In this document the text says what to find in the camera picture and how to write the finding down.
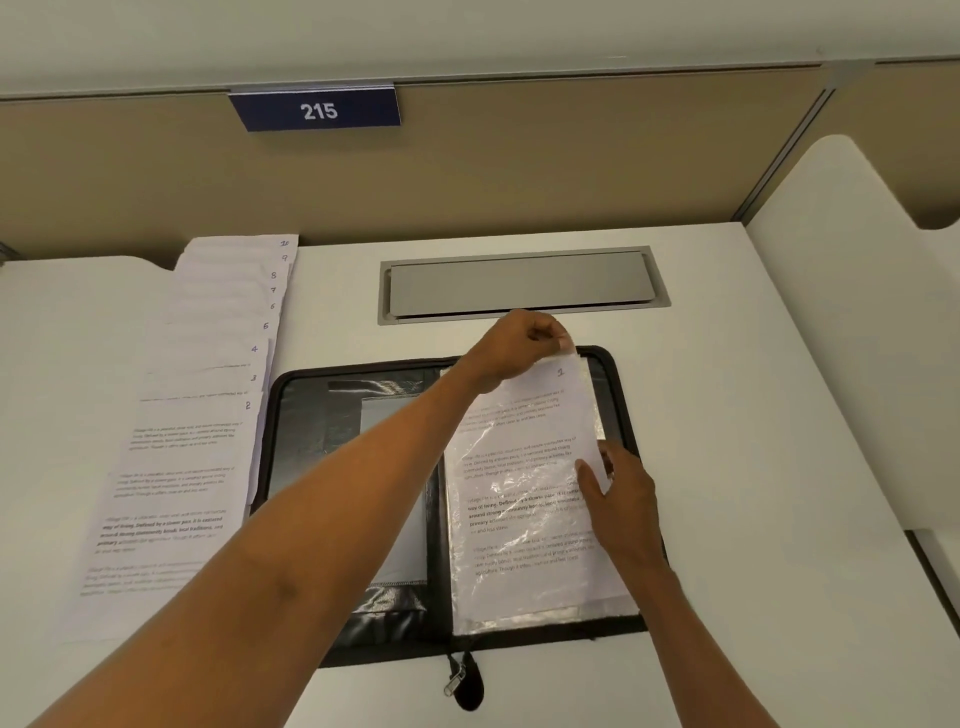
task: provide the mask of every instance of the forearm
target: forearm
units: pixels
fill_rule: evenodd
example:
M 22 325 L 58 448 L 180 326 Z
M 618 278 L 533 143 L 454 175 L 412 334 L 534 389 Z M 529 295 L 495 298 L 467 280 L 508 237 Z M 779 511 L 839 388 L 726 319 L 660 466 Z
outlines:
M 624 569 L 684 728 L 776 728 L 684 596 L 665 563 Z
M 37 725 L 282 725 L 476 395 L 458 365 L 326 457 Z
M 430 389 L 272 498 L 238 547 L 329 615 L 336 629 L 390 551 L 457 424 L 477 395 L 467 368 Z

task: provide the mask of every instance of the stack of papers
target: stack of papers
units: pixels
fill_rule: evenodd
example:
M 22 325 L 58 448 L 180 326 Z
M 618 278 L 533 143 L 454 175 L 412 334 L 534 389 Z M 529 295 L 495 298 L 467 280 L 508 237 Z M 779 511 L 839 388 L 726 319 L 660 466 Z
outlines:
M 91 524 L 65 639 L 127 637 L 243 522 L 297 246 L 296 235 L 187 245 L 149 329 L 135 422 Z

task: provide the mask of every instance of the wrist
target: wrist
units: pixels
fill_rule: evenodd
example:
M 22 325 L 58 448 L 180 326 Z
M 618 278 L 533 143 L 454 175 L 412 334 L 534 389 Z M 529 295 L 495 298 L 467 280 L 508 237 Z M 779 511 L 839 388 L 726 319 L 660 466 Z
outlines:
M 652 561 L 614 562 L 614 565 L 641 613 L 645 612 L 659 595 L 680 587 L 677 574 L 663 558 Z
M 483 363 L 477 361 L 473 351 L 460 357 L 449 371 L 448 375 L 451 374 L 456 374 L 457 379 L 464 383 L 474 397 L 493 391 L 500 383 L 499 379 L 486 372 Z

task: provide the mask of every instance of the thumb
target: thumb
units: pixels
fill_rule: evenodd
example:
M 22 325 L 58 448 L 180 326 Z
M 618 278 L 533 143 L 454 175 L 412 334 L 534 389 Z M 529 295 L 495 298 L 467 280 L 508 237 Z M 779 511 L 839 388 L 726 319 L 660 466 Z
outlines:
M 577 482 L 580 484 L 580 492 L 584 494 L 584 500 L 587 502 L 587 509 L 592 511 L 594 506 L 603 500 L 603 492 L 600 490 L 597 476 L 593 474 L 592 468 L 583 460 L 577 460 L 573 467 L 577 469 Z

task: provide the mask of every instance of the clear plastic sleeve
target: clear plastic sleeve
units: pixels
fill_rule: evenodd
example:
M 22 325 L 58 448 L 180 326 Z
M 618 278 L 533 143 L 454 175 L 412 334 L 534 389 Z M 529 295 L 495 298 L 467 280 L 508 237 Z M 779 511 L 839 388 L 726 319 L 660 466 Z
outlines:
M 478 398 L 444 455 L 455 635 L 636 614 L 574 460 L 606 476 L 587 362 L 555 357 Z

